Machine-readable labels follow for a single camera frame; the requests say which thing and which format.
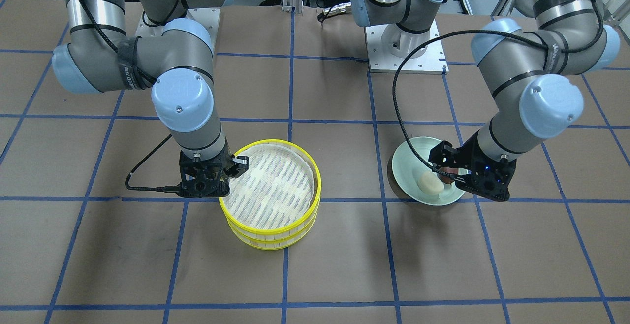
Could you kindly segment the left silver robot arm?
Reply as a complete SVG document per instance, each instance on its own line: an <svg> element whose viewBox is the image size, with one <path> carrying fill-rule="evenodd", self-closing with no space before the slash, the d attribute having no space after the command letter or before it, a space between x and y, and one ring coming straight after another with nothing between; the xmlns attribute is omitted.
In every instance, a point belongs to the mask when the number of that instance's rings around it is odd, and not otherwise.
<svg viewBox="0 0 630 324"><path fill-rule="evenodd" d="M427 158L411 152L439 181L492 201L507 201L517 159L556 137L583 113L580 90L568 77L602 69L620 49L598 0L533 0L537 30L495 20L481 30L431 36L443 0L350 0L360 27L385 25L389 52L401 58L395 75L431 44L472 34L471 52L498 112L461 147L441 141Z"/></svg>

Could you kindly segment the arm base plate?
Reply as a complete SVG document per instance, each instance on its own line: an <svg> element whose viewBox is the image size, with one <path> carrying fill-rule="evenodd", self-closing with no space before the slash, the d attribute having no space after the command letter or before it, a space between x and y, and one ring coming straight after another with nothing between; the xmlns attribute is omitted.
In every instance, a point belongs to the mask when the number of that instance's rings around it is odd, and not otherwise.
<svg viewBox="0 0 630 324"><path fill-rule="evenodd" d="M201 24L206 31L211 35L212 44L218 35L219 23L221 19L220 8L192 8L189 9L185 18L194 20ZM165 25L153 27L146 13L143 12L137 24L135 36L160 36L164 32Z"/></svg>
<svg viewBox="0 0 630 324"><path fill-rule="evenodd" d="M442 74L448 73L448 63L440 41L428 44L409 58L403 59L420 44L439 36L436 21L432 22L428 32L411 34L404 32L396 24L383 24L365 27L369 71L372 73Z"/></svg>

